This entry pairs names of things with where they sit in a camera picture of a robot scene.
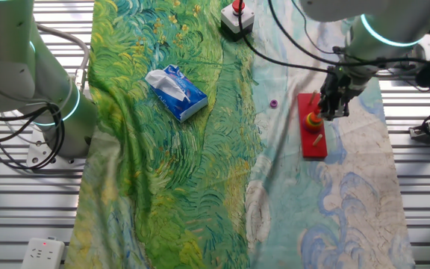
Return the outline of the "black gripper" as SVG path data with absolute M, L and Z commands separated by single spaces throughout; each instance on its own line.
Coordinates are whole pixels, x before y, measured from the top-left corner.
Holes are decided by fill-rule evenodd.
M 349 100 L 364 91 L 364 81 L 346 74 L 342 67 L 328 67 L 320 88 L 319 117 L 325 120 L 349 116 Z

